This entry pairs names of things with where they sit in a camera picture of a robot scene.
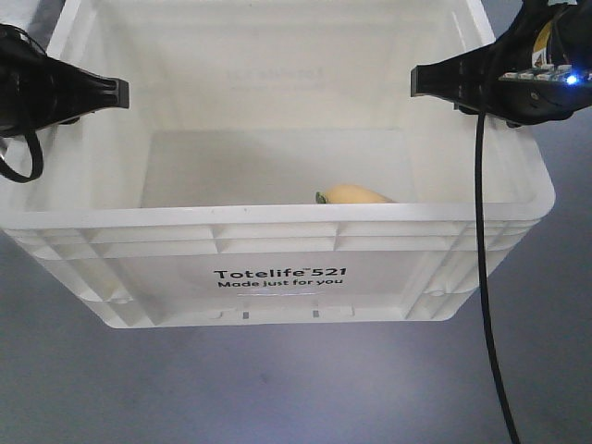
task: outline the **blue led light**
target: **blue led light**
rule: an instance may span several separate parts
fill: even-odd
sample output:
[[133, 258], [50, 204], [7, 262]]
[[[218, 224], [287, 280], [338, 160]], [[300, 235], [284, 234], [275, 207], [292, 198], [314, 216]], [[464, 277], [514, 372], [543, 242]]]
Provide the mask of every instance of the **blue led light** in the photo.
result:
[[580, 81], [580, 80], [574, 74], [572, 74], [570, 77], [568, 77], [567, 79], [565, 79], [565, 82], [568, 85], [575, 85], [578, 81]]

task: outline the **floor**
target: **floor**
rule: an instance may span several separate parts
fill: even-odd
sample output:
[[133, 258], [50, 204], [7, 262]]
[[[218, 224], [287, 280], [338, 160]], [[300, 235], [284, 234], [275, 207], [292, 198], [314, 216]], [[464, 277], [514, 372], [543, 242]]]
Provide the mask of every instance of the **floor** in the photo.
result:
[[[13, 3], [45, 39], [56, 4]], [[484, 5], [499, 35], [520, 2]], [[592, 442], [591, 118], [534, 129], [557, 202], [490, 280], [523, 443]], [[509, 442], [476, 296], [442, 323], [114, 330], [3, 236], [0, 372], [5, 443]]]

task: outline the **white plastic crate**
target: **white plastic crate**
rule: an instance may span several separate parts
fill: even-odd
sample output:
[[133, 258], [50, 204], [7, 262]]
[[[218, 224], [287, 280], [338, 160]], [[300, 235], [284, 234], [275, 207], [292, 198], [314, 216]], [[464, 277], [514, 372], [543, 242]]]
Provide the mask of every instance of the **white plastic crate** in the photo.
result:
[[[131, 108], [43, 131], [0, 226], [112, 327], [449, 318], [477, 286], [475, 118], [409, 74], [492, 38], [476, 0], [68, 0], [50, 56]], [[342, 182], [398, 203], [314, 203]], [[553, 205], [527, 129], [488, 122], [485, 195], [492, 271]]]

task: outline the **yellow object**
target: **yellow object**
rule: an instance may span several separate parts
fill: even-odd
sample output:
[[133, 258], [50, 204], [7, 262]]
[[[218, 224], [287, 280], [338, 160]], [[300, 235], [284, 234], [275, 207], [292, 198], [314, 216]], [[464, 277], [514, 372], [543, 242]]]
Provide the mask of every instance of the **yellow object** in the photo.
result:
[[341, 184], [316, 194], [318, 204], [388, 204], [391, 199], [359, 185]]

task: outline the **green tip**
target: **green tip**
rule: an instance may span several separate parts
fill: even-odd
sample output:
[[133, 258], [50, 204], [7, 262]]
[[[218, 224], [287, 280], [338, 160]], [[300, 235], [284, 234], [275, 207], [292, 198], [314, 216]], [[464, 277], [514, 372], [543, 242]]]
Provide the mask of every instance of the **green tip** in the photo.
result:
[[316, 202], [318, 204], [328, 204], [327, 198], [323, 195], [322, 192], [319, 191], [316, 192]]

